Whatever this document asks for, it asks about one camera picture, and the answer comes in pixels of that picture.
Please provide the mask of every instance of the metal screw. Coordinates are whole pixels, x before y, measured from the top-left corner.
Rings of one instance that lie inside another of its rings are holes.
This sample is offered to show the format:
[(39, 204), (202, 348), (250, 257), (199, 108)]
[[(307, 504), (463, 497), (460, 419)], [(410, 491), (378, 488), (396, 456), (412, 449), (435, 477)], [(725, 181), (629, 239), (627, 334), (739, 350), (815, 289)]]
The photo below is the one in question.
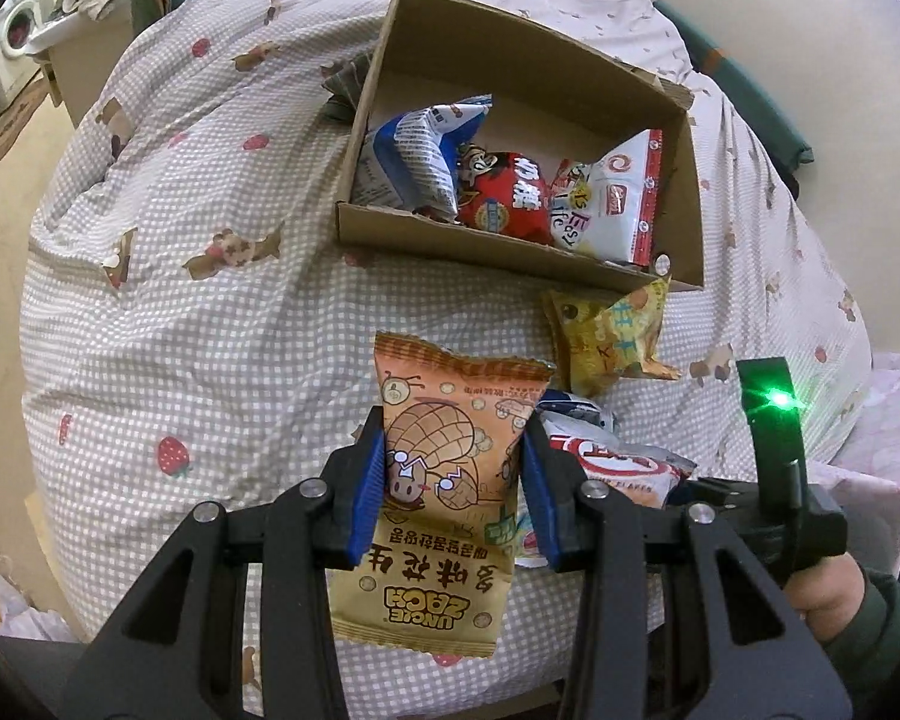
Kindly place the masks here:
[(690, 515), (690, 519), (693, 522), (698, 522), (701, 525), (709, 525), (717, 518), (717, 512), (714, 512), (713, 507), (706, 503), (691, 504), (690, 508), (687, 509), (687, 514)]
[(606, 498), (610, 495), (610, 487), (599, 479), (587, 479), (580, 485), (580, 492), (584, 498)]
[(220, 506), (213, 501), (203, 501), (194, 507), (194, 519), (197, 522), (213, 522), (220, 516)]
[(322, 479), (304, 479), (300, 482), (300, 494), (304, 498), (323, 498), (327, 490), (327, 483)]

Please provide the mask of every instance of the bed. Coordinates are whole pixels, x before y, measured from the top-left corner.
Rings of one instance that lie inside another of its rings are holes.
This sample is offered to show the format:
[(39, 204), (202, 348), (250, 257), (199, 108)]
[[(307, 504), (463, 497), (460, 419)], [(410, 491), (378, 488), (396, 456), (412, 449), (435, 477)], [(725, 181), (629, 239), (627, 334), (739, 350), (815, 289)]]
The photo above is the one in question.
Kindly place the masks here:
[[(615, 386), (607, 402), (624, 437), (705, 474), (754, 478), (732, 365), (713, 373), (730, 358), (784, 355), (807, 404), (810, 464), (830, 464), (866, 400), (863, 318), (672, 23), (649, 0), (476, 1), (695, 95), (706, 288), (672, 295), (659, 347), (693, 375)], [(377, 329), (468, 354), (550, 355), (547, 283), (335, 244), (348, 132), (320, 114), (320, 84), (374, 44), (388, 2), (187, 0), (130, 46), (60, 161), (31, 226), (24, 413), (62, 580), (88, 632), (194, 503), (272, 500), (351, 442), (378, 400)], [(264, 45), (260, 62), (238, 67)], [(279, 229), (279, 256), (192, 279), (184, 264), (224, 228), (252, 241)], [(249, 645), (258, 590), (254, 573)], [(518, 570), (492, 659), (441, 666), (339, 641), (351, 716), (446, 714), (559, 678), (579, 590), (578, 577)]]

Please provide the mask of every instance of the person's arm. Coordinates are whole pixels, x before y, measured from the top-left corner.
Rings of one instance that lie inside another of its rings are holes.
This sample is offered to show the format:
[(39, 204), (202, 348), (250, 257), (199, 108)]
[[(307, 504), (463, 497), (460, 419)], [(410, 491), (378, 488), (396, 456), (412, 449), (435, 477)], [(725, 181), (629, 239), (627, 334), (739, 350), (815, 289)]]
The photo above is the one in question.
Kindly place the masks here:
[(900, 583), (845, 554), (797, 571), (784, 592), (861, 707), (900, 663)]

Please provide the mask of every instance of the yellow snack bag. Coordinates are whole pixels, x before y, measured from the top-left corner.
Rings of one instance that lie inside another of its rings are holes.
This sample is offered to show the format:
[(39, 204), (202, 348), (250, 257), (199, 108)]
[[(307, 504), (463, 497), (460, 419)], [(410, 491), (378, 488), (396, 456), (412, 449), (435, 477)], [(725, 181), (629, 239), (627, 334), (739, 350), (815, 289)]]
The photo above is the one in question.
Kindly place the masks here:
[(679, 379), (679, 370), (655, 357), (669, 286), (669, 279), (658, 279), (610, 306), (552, 290), (545, 293), (543, 308), (563, 385), (594, 397), (621, 377)]
[(553, 373), (378, 333), (386, 488), (373, 542), (330, 583), (334, 633), (437, 655), (496, 649), (514, 576), (517, 447)]

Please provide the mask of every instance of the dark green sleeve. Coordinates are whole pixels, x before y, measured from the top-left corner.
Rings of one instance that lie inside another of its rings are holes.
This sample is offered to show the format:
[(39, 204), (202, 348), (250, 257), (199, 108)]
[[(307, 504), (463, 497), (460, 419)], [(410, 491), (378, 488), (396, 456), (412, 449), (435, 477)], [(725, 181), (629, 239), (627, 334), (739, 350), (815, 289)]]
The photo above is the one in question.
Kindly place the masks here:
[(866, 594), (850, 624), (826, 647), (826, 654), (860, 707), (900, 663), (900, 583), (864, 569)]

